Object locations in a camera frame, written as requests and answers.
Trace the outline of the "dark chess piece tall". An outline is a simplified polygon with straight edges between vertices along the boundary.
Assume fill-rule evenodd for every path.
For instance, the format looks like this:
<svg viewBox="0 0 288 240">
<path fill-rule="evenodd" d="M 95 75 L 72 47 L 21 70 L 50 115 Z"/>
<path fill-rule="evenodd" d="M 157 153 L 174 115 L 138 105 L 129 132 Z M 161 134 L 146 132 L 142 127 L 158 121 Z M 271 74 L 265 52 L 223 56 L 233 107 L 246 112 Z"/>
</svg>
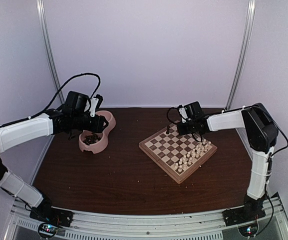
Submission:
<svg viewBox="0 0 288 240">
<path fill-rule="evenodd" d="M 166 134 L 168 135 L 170 133 L 170 126 L 168 125 L 167 127 L 166 127 Z"/>
</svg>

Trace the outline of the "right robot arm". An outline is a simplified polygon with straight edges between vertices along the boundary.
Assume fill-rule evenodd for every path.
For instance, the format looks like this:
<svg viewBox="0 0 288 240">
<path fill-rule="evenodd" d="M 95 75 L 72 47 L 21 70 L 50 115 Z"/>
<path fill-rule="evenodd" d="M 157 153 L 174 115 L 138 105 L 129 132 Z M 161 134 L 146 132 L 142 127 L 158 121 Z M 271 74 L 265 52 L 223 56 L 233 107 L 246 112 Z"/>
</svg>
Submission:
<svg viewBox="0 0 288 240">
<path fill-rule="evenodd" d="M 262 103 L 236 110 L 223 110 L 206 115 L 199 102 L 178 106 L 181 120 L 177 123 L 180 135 L 216 132 L 228 129 L 245 129 L 252 149 L 250 184 L 240 209 L 240 217 L 250 221 L 262 209 L 266 189 L 272 172 L 272 157 L 279 131 Z"/>
</svg>

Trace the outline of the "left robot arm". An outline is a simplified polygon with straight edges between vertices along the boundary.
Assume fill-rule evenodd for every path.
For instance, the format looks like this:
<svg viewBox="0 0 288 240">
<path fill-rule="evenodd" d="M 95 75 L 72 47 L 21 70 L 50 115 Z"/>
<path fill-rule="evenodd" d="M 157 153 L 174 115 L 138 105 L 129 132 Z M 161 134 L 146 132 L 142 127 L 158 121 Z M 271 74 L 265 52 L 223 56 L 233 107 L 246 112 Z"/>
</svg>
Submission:
<svg viewBox="0 0 288 240">
<path fill-rule="evenodd" d="M 106 118 L 96 114 L 102 101 L 103 97 L 99 94 L 89 97 L 70 91 L 59 109 L 46 109 L 26 120 L 0 125 L 0 154 L 30 140 L 58 133 L 70 134 L 73 130 L 102 133 L 108 127 Z M 12 173 L 1 158 L 0 188 L 36 209 L 37 215 L 45 222 L 51 222 L 56 217 L 47 197 Z"/>
</svg>

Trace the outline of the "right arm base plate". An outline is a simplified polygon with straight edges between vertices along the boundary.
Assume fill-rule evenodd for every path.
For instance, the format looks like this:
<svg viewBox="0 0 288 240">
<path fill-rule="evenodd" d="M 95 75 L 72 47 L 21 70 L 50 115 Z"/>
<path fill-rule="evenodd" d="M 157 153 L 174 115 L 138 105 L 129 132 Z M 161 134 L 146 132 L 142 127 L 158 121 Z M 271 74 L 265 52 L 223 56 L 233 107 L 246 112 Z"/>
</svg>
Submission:
<svg viewBox="0 0 288 240">
<path fill-rule="evenodd" d="M 228 227 L 255 221 L 257 219 L 265 217 L 266 213 L 263 209 L 260 209 L 255 213 L 253 212 L 246 213 L 244 207 L 239 207 L 239 208 L 228 208 L 222 212 L 222 215 L 225 224 Z"/>
</svg>

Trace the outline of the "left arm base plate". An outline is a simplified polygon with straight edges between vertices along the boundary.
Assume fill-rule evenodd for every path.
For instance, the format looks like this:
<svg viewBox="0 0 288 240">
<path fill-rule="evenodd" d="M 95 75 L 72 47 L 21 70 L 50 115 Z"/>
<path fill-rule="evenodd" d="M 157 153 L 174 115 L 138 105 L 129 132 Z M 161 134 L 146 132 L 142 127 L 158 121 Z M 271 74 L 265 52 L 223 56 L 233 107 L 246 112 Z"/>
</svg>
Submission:
<svg viewBox="0 0 288 240">
<path fill-rule="evenodd" d="M 52 223 L 60 227 L 70 227 L 73 219 L 73 212 L 58 208 L 51 208 L 49 211 L 41 211 L 33 208 L 29 214 L 29 217 L 38 221 Z"/>
</svg>

